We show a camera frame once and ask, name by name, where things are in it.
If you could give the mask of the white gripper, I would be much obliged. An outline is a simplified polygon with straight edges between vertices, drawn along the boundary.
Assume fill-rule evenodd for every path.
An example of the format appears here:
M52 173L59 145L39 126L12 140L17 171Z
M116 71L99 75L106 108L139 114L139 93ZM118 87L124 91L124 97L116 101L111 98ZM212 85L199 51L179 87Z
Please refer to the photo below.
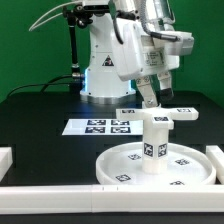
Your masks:
M113 63L119 78L122 81L136 79L136 86L143 97L145 107L152 108L156 107L158 102L149 75L158 74L159 100L171 100L173 88L169 70L179 67L179 57L169 55L164 48L156 48L139 22L121 18L116 22L123 43L118 42L114 29L111 30L110 38Z

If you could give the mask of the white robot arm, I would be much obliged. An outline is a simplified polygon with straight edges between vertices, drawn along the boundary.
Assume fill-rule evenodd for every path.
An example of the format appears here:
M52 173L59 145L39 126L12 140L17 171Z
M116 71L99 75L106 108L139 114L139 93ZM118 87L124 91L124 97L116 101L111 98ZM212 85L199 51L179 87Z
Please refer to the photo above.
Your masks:
M135 95L132 82L147 107L173 97L179 55L167 47L182 37L168 0L82 0L81 7L91 46L83 98L114 104Z

